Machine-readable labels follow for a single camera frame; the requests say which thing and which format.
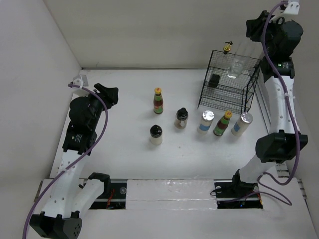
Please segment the glass oil bottle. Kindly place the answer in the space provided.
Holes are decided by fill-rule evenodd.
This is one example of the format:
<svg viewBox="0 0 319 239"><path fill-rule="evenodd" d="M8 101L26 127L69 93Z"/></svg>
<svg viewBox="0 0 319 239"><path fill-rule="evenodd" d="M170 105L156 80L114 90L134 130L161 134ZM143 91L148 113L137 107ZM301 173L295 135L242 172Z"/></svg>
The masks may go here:
<svg viewBox="0 0 319 239"><path fill-rule="evenodd" d="M216 67L222 70L226 70L228 67L228 53L231 51L233 42L227 41L222 50L222 54L217 58Z"/></svg>
<svg viewBox="0 0 319 239"><path fill-rule="evenodd" d="M236 79L241 75L253 55L255 48L256 44L250 39L245 39L240 43L227 70L227 76L229 78Z"/></svg>

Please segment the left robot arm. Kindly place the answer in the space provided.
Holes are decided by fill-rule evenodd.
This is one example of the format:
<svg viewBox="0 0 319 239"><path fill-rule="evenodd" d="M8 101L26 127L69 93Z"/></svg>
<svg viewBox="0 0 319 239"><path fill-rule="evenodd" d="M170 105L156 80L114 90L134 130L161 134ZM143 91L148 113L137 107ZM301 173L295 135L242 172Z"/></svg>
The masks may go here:
<svg viewBox="0 0 319 239"><path fill-rule="evenodd" d="M83 86L69 84L86 96L78 96L69 105L70 122L62 145L62 156L58 173L42 191L41 199L50 191L49 199L39 214L30 209L22 237L32 227L46 239L76 239L82 228L82 217L98 197L111 195L111 179L108 174L92 173L83 186L78 181L89 159L91 151L101 140L95 130L102 113L118 103L119 89L107 88L97 83L91 91Z"/></svg>

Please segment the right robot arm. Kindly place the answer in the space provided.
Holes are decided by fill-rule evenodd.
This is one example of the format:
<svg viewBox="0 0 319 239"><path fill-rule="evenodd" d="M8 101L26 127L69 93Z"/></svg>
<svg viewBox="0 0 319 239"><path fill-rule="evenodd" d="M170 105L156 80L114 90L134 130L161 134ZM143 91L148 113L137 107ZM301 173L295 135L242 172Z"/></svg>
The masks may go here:
<svg viewBox="0 0 319 239"><path fill-rule="evenodd" d="M293 84L295 77L291 55L299 44L303 28L295 21L285 21L262 11L257 19L246 22L246 36L261 42L266 50L261 62L269 99L269 134L258 139L256 154L233 175L231 192L242 196L254 189L257 179L276 163L294 159L298 161L300 151L308 143L308 136L301 134L295 119Z"/></svg>

